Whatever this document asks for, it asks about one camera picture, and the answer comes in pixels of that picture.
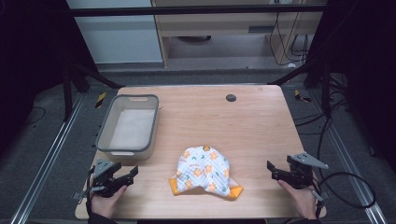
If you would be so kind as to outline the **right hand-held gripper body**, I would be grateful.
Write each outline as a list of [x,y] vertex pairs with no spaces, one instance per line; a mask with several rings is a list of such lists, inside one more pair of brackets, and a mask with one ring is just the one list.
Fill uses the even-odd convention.
[[329,165],[316,159],[307,152],[296,155],[288,155],[287,162],[290,166],[290,185],[295,189],[304,189],[313,184],[314,167],[328,169]]

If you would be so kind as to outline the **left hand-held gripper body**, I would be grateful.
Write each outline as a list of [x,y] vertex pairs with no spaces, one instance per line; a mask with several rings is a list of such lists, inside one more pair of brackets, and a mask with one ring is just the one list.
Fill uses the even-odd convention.
[[86,188],[75,192],[73,199],[83,199],[88,197],[91,192],[105,198],[113,196],[121,187],[120,177],[107,177],[107,170],[115,162],[98,159],[97,163],[88,172]]

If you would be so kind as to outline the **grey plastic basket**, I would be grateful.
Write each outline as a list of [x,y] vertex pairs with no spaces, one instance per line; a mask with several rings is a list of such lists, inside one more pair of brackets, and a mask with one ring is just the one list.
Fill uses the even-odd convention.
[[154,94],[115,96],[96,147],[113,160],[147,160],[153,153],[158,112],[159,98]]

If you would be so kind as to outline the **white quilted orange-print cloth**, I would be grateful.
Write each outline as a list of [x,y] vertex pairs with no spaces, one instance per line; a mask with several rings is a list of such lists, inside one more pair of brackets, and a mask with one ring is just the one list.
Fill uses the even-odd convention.
[[228,159],[210,146],[185,149],[179,157],[176,174],[168,182],[174,195],[202,189],[234,200],[244,190],[231,178]]

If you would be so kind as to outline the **person's right hand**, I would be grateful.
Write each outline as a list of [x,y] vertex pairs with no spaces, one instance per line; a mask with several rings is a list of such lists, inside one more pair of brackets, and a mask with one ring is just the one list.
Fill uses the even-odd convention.
[[304,189],[295,189],[283,180],[278,180],[277,184],[289,194],[294,208],[300,218],[307,218],[311,220],[317,218],[317,198],[313,194],[314,188],[312,186]]

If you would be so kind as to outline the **person's left hand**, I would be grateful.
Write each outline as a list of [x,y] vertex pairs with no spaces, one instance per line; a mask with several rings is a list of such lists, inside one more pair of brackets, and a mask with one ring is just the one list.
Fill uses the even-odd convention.
[[91,214],[96,214],[101,217],[111,219],[117,208],[117,204],[125,191],[127,186],[122,186],[113,196],[104,198],[95,193],[91,193]]

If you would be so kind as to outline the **yellow black striped tape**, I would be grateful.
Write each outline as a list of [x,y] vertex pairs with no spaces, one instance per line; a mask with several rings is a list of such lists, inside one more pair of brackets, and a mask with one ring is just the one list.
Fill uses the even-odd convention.
[[105,100],[105,98],[106,98],[106,92],[101,92],[101,93],[98,95],[98,99],[97,99],[97,101],[96,101],[94,107],[95,107],[95,108],[100,108],[100,107],[102,106],[103,101]]
[[311,96],[310,96],[308,90],[295,90],[294,97],[296,100],[299,100],[302,102],[306,102],[306,103],[312,102],[312,99],[311,99]]

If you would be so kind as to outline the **black metal stand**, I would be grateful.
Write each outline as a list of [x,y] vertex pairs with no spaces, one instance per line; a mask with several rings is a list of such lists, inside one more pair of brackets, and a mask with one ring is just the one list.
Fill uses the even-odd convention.
[[294,69],[287,75],[269,82],[269,85],[283,85],[288,80],[291,80],[302,73],[307,73],[304,85],[307,88],[315,87],[319,81],[321,81],[321,108],[325,116],[329,118],[331,116],[330,106],[330,64],[324,59],[310,59],[304,65]]
[[90,84],[85,79],[85,76],[105,84],[111,89],[122,88],[121,84],[117,84],[92,69],[81,65],[79,63],[70,63],[66,65],[62,71],[63,85],[64,85],[64,121],[69,120],[73,113],[72,105],[72,85],[78,89],[78,92],[87,92],[90,89]]

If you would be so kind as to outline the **dark curtain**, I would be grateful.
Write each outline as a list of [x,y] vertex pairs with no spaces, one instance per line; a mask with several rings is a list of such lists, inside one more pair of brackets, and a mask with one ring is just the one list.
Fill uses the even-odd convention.
[[16,139],[35,97],[63,82],[50,28],[77,63],[96,69],[76,21],[44,15],[46,9],[68,8],[66,0],[0,0],[0,158]]
[[396,0],[327,0],[308,57],[346,75],[348,98],[396,174]]

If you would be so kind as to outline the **white cabinet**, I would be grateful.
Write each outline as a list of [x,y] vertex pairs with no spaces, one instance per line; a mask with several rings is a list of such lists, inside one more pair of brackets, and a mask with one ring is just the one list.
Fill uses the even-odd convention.
[[[66,0],[71,9],[151,7],[150,0]],[[148,16],[75,17],[96,64],[161,63],[156,23]]]

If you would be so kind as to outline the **wooden shelf unit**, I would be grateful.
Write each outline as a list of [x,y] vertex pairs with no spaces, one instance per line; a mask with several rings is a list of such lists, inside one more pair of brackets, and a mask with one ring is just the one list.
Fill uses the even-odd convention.
[[[327,0],[150,0],[155,7],[302,5]],[[157,15],[157,31],[162,39],[176,36],[266,35],[277,63],[291,57],[292,40],[297,35],[313,35],[321,12],[230,13]]]

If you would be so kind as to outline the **black horizontal bar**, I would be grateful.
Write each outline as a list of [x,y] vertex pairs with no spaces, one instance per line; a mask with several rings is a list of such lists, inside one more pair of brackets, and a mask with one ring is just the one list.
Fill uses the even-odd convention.
[[118,7],[68,9],[65,15],[73,17],[146,16],[230,13],[320,12],[326,4],[302,5],[241,5],[241,6],[190,6],[190,7]]

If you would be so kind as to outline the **metal floor rail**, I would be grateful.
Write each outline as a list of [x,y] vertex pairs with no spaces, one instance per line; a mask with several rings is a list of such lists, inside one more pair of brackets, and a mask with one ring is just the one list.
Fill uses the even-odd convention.
[[85,93],[78,93],[76,96],[76,100],[72,106],[72,112],[69,118],[63,122],[59,132],[57,133],[55,139],[53,140],[49,152],[47,153],[45,159],[41,163],[40,168],[38,169],[35,178],[30,185],[29,189],[25,193],[18,209],[15,211],[12,216],[9,224],[25,224],[28,217],[31,214],[33,207],[37,201],[38,196],[40,195],[47,179],[56,162],[59,153],[62,150],[64,145],[64,141],[66,140],[69,132],[78,116],[79,110],[81,109],[81,105],[85,98]]
[[372,206],[364,209],[371,223],[389,224],[380,206],[375,200],[374,191],[370,190],[368,184],[364,183],[362,180],[357,179],[357,176],[361,176],[361,171],[359,170],[358,166],[351,158],[350,154],[347,152],[347,147],[344,144],[341,135],[336,130],[335,126],[333,124],[330,124],[329,121],[327,121],[327,117],[324,117],[323,121],[326,123],[325,133],[329,135],[330,142],[332,143],[333,148],[344,170],[347,173],[352,174],[352,177],[349,178],[349,182],[351,183],[351,186],[353,187],[360,201],[359,205],[364,206],[364,205],[368,205],[369,203],[373,203]]

